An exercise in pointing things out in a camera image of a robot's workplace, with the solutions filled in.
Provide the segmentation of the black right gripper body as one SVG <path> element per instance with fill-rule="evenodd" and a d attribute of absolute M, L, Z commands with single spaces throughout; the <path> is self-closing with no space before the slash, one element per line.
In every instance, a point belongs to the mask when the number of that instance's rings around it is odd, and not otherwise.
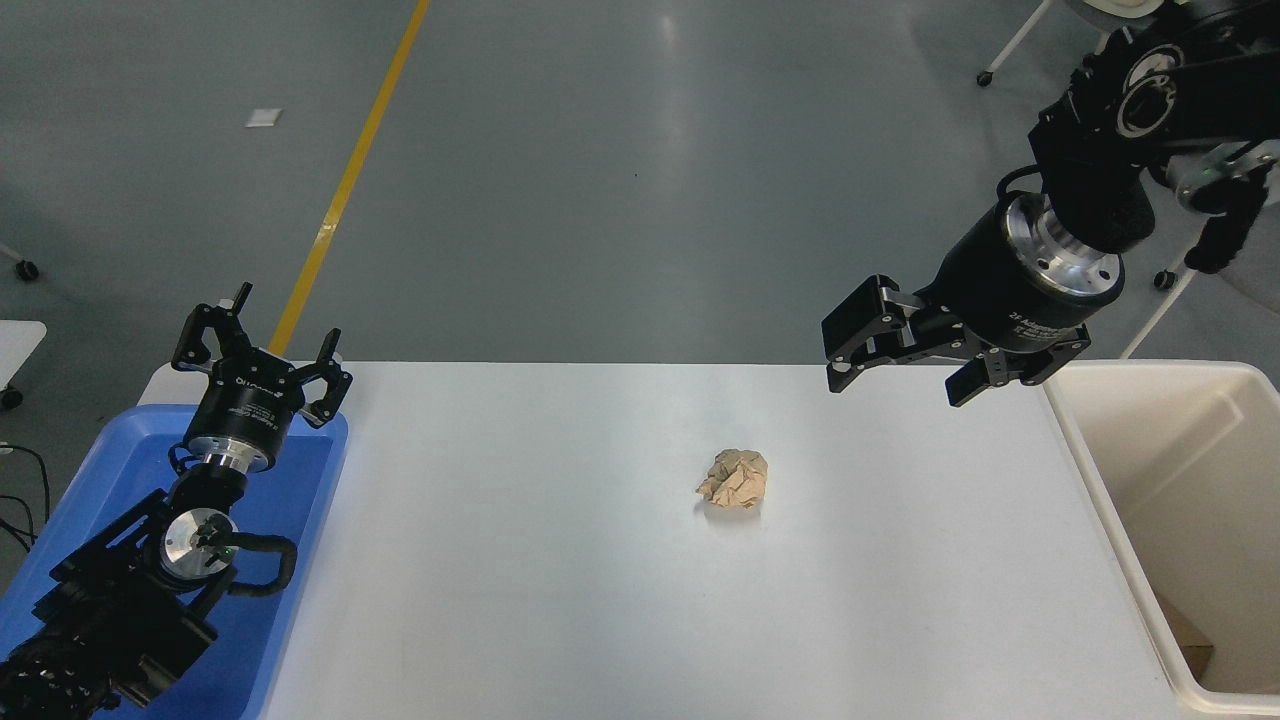
<path fill-rule="evenodd" d="M 1041 351 L 1087 322 L 1087 302 L 1052 287 L 1015 242 L 1028 238 L 1039 200 L 992 206 L 945 255 L 916 295 L 946 307 L 988 346 Z"/>

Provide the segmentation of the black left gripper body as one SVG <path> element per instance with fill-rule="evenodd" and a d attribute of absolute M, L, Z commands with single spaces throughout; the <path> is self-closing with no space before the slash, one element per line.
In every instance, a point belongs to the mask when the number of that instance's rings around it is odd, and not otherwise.
<path fill-rule="evenodd" d="M 212 364 L 207 389 L 186 432 L 186 447 L 197 439 L 233 439 L 275 457 L 301 406 L 296 366 L 261 350 L 225 356 Z"/>

